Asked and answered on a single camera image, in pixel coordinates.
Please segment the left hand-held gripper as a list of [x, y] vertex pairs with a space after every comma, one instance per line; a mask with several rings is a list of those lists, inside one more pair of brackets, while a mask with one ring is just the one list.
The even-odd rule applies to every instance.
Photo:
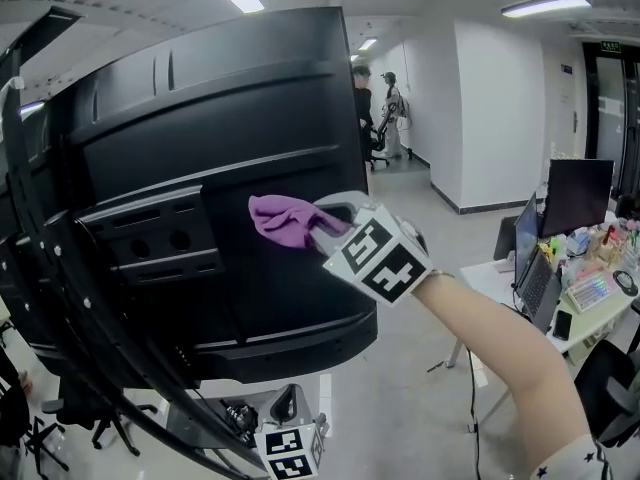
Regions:
[[271, 479], [319, 476], [330, 425], [324, 413], [313, 416], [302, 387], [275, 391], [258, 411], [254, 440]]

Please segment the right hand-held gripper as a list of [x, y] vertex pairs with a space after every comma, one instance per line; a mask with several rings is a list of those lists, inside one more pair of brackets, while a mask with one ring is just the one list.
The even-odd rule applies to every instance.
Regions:
[[379, 304], [396, 306], [433, 273], [419, 233], [385, 206], [371, 204], [368, 194], [344, 191], [320, 198], [314, 205], [329, 212], [344, 209], [355, 215], [355, 228], [338, 233], [310, 230], [314, 247], [328, 257], [323, 268]]

